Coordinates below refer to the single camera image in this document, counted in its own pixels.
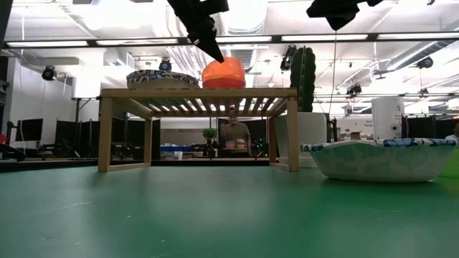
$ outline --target ceiling light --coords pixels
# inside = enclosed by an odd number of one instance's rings
[[[133,46],[148,44],[178,44],[177,39],[120,39],[120,40],[98,40],[100,46]]]
[[[271,36],[236,36],[236,37],[217,37],[218,43],[232,42],[270,42]]]
[[[44,4],[54,4],[59,6],[71,5],[72,0],[14,0],[13,7],[39,6]]]
[[[336,41],[341,40],[364,40],[368,37],[367,34],[342,34],[336,35]],[[284,42],[308,42],[308,41],[333,41],[335,35],[298,35],[298,36],[282,36]]]
[[[221,46],[220,50],[267,50],[269,49],[269,46]]]
[[[86,47],[86,41],[63,41],[63,42],[7,42],[11,48],[25,47]]]
[[[140,61],[160,62],[161,58],[157,56],[140,56],[137,57]]]
[[[380,34],[378,39],[453,39],[459,32]]]

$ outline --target monitor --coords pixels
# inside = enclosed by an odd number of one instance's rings
[[[17,122],[16,141],[41,140],[43,119],[22,120]]]

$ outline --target desk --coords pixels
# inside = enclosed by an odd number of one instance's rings
[[[270,164],[287,171],[298,171],[298,111],[296,89],[104,89],[101,91],[99,161],[100,172],[151,166],[151,119],[161,117],[268,117]],[[230,103],[235,109],[230,110]],[[110,166],[112,114],[121,109],[145,119],[144,162]],[[276,163],[274,118],[288,111],[288,165]]]

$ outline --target white planter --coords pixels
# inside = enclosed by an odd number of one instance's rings
[[[319,144],[327,142],[327,121],[323,113],[298,113],[298,142],[300,144]],[[288,164],[287,116],[275,119],[275,132],[278,139],[279,163]],[[300,168],[317,168],[309,153],[300,153]]]

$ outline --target green table surface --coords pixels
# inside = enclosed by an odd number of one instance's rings
[[[459,149],[455,149],[453,156],[446,163],[445,169],[441,176],[458,177],[459,178]]]
[[[71,168],[0,174],[0,257],[459,257],[459,179],[317,170]]]

